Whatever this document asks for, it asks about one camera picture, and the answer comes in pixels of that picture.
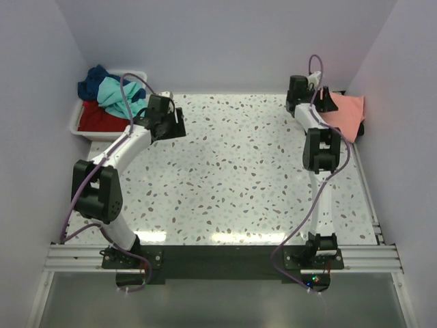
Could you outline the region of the pink t shirt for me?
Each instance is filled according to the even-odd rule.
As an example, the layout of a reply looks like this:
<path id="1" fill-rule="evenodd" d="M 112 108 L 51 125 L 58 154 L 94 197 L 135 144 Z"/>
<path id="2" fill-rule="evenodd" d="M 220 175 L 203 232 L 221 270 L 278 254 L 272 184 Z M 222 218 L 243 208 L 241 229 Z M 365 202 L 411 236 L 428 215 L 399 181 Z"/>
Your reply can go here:
<path id="1" fill-rule="evenodd" d="M 338 110 L 321 113 L 321 117 L 328 125 L 338 128 L 350 143 L 354 143 L 359 126 L 365 119 L 365 98 L 344 96 L 334 92 L 330 93 L 330 97 Z"/>

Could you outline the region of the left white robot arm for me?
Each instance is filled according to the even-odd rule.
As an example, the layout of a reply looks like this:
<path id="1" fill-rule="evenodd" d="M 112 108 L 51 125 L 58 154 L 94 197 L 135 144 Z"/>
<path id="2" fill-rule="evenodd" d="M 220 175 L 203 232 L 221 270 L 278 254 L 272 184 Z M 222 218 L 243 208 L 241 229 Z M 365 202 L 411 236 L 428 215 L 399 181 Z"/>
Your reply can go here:
<path id="1" fill-rule="evenodd" d="M 132 118 L 124 132 L 90 161 L 77 161 L 72 174 L 72 209 L 100 226 L 105 238 L 119 247 L 118 261 L 134 268 L 141 261 L 137 235 L 122 215 L 120 176 L 154 142 L 186 136 L 181 108 L 171 92 L 152 94 L 147 107 Z"/>

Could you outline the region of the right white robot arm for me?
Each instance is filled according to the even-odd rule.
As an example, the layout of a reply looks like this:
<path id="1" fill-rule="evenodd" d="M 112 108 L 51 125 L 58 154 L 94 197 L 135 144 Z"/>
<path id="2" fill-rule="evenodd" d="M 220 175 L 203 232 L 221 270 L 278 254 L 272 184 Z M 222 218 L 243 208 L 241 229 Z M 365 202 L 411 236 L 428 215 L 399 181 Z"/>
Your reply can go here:
<path id="1" fill-rule="evenodd" d="M 300 265 L 314 269 L 335 258 L 338 252 L 332 185 L 328 178 L 339 166 L 341 150 L 341 136 L 322 118 L 323 113 L 336 112 L 338 106 L 328 87 L 316 88 L 319 76 L 319 72 L 309 77 L 292 75 L 286 96 L 287 111 L 305 132 L 302 164 L 309 173 L 313 198 L 307 241 L 294 258 Z"/>

